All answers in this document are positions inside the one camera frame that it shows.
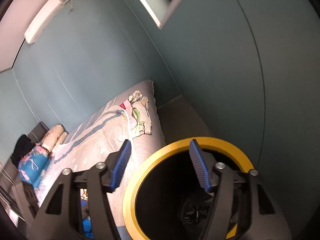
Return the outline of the beige upper pillow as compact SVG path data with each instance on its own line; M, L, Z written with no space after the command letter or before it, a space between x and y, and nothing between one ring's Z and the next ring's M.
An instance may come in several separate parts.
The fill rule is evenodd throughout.
M61 124L53 126L43 137L41 141L41 146L48 150L52 151L55 144L57 143L60 136L63 134L64 128Z

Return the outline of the beige lower pillow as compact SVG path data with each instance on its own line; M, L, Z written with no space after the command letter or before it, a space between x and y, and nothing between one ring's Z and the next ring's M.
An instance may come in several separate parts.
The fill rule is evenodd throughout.
M57 152L57 149L60 145L62 145L65 141L65 139L67 138L68 133L66 131L64 131L60 137L58 138L56 144L54 145L53 149L52 149L52 154L55 154Z

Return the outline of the blue floral folded quilt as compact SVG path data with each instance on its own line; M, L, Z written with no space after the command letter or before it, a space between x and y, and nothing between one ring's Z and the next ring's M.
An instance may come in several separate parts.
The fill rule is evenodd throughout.
M18 164L18 172L22 181L38 188L39 184L50 164L49 152L36 145Z

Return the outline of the grey patterned bed sheet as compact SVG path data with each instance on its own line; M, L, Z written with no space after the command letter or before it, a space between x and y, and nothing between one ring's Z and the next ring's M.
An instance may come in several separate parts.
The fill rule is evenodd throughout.
M151 135L131 137L129 116L119 105L134 91L139 90L149 100L149 114L152 121ZM75 128L57 152L46 170L35 193L40 204L43 203L53 183L64 168L73 172L91 168L100 161L105 161L110 153L120 150L123 142L131 141L131 156L120 187L114 193L108 194L108 201L118 232L122 239L130 239L123 219L123 196L128 181L153 153L165 146L165 139L157 115L154 84L144 80L129 88L119 96L109 101L77 128Z

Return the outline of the beige pillow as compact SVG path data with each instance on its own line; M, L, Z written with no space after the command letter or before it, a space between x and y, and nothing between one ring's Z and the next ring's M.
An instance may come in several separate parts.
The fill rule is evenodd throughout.
M60 136L63 134L64 128L61 124L53 126L43 137L41 141L41 146L48 150L52 151L55 144L57 143Z
M58 138L56 144L54 145L53 149L52 149L52 154L55 154L57 152L57 149L60 145L62 145L65 141L65 139L67 138L68 133L66 131L64 131L60 137Z

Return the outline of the yellow rimmed black trash bin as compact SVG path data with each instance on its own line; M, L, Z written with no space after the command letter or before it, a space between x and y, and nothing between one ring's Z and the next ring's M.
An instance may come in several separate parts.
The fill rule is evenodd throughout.
M236 146L221 139L198 137L204 153L233 173L225 239L240 239L252 224L249 171L253 164ZM191 139L167 145L133 173L123 200L125 228L132 239L199 239L219 189L206 192L189 155Z

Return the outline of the floral cloth at bed edge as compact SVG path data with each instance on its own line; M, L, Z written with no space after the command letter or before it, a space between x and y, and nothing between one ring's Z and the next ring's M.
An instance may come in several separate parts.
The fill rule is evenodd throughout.
M136 90L119 105L129 116L131 137L151 135L152 121L147 96Z

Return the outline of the black folded blanket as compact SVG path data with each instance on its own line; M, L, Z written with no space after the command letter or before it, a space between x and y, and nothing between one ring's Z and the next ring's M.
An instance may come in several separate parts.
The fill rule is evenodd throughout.
M18 168L18 164L20 160L27 155L34 147L35 143L31 141L27 135L23 134L19 137L19 139L16 142L14 151L12 155L10 156L12 164Z

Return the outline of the white air conditioner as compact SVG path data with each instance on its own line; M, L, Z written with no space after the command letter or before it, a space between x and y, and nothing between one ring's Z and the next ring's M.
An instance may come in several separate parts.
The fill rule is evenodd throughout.
M48 0L24 33L27 44L33 44L49 22L63 8L63 0Z

